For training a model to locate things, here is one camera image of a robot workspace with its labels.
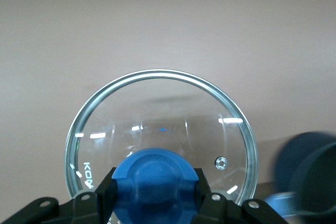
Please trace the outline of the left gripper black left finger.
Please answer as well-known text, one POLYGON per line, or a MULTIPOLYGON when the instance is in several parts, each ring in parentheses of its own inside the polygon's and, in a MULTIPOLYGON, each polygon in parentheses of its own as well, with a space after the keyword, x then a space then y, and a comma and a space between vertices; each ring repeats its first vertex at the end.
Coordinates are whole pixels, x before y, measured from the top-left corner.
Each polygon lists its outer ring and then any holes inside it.
POLYGON ((94 191, 82 191, 67 203, 41 197, 3 223, 108 223, 117 201, 117 182, 112 168, 94 191))

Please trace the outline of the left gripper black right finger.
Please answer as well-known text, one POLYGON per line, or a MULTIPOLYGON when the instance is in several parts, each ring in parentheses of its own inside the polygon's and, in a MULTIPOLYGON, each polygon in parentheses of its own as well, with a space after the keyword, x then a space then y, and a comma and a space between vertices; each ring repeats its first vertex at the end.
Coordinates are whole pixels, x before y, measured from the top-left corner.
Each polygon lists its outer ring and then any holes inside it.
POLYGON ((197 214, 193 223, 286 223, 266 202, 248 199, 241 205, 227 200, 223 195, 211 191, 201 168, 196 168, 198 182, 195 185, 197 214))

